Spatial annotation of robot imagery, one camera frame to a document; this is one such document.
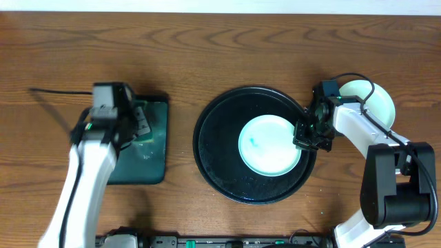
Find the mint plate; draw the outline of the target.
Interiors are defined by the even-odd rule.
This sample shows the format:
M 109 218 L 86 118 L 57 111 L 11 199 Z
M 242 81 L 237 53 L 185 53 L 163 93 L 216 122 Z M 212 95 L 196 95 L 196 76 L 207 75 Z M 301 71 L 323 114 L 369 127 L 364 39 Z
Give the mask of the mint plate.
M 301 157 L 294 143 L 295 127 L 276 115 L 261 115 L 241 130 L 238 151 L 244 164 L 262 176 L 282 176 L 290 172 Z
M 362 100 L 367 97 L 371 90 L 370 82 L 361 79 L 345 83 L 339 89 L 341 96 L 358 96 Z M 367 99 L 365 105 L 386 127 L 392 127 L 396 117 L 396 109 L 392 98 L 386 90 L 374 83 L 374 92 Z

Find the green scouring sponge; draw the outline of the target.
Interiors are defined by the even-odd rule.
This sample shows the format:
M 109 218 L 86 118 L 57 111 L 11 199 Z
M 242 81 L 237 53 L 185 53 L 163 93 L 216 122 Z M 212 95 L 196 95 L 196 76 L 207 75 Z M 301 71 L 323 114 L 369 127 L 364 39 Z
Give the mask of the green scouring sponge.
M 135 143 L 147 143 L 153 139 L 152 128 L 147 119 L 147 105 L 148 102 L 142 100 L 136 100 L 134 103 L 135 117 L 138 121 Z

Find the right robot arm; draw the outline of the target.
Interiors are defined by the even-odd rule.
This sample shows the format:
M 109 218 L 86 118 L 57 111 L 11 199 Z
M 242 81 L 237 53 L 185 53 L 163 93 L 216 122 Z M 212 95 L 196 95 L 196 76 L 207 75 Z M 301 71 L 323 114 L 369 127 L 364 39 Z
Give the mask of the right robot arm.
M 422 236 L 438 219 L 435 159 L 428 143 L 394 134 L 357 96 L 315 96 L 298 121 L 300 149 L 330 151 L 337 133 L 364 156 L 360 210 L 337 225 L 322 247 L 372 247 L 388 236 Z

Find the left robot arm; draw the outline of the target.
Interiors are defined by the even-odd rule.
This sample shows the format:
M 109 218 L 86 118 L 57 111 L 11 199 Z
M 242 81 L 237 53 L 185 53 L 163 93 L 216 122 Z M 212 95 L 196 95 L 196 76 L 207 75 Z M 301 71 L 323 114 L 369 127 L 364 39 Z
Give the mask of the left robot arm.
M 91 130 L 85 109 L 72 131 L 68 175 L 40 247 L 93 247 L 107 185 L 152 185 L 165 174 L 165 138 L 154 138 L 167 127 L 167 103 L 136 101 L 141 134 L 117 149 L 111 143 L 79 136 Z

